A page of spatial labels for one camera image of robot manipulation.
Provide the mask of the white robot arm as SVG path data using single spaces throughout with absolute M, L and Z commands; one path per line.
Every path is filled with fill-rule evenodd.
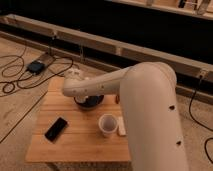
M 67 97 L 120 96 L 133 171 L 189 171 L 176 85 L 172 67 L 142 62 L 90 79 L 72 69 L 62 92 Z

